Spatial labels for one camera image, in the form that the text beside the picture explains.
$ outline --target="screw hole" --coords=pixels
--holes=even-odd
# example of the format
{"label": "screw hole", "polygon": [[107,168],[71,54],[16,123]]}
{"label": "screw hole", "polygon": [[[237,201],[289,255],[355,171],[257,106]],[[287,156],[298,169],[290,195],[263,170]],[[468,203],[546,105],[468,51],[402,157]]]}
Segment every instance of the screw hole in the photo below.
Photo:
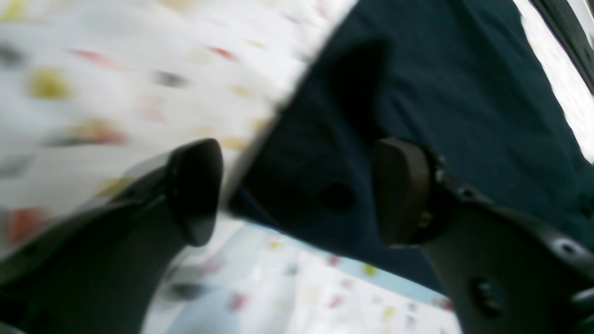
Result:
{"label": "screw hole", "polygon": [[565,253],[569,253],[569,254],[575,254],[576,253],[576,249],[570,245],[570,244],[563,244],[561,245],[561,249],[563,249],[565,251]]}

